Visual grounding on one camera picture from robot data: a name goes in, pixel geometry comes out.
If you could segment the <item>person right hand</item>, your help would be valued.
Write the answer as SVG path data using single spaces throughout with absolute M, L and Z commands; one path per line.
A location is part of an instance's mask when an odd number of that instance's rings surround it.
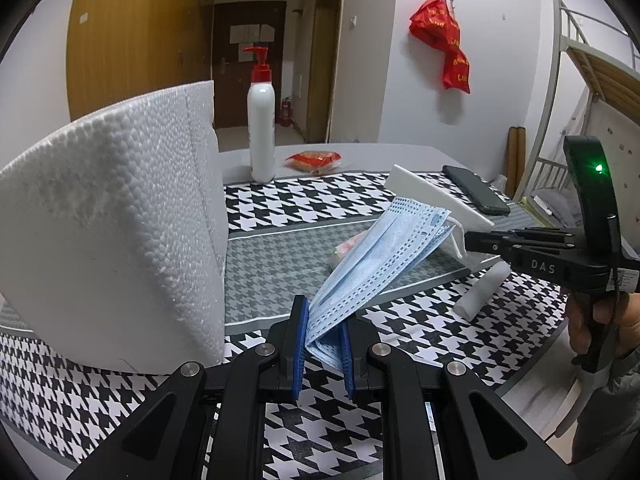
M 583 356 L 589 350 L 591 335 L 585 321 L 585 307 L 577 299 L 574 292 L 567 293 L 565 317 L 568 319 L 570 348 L 578 356 Z

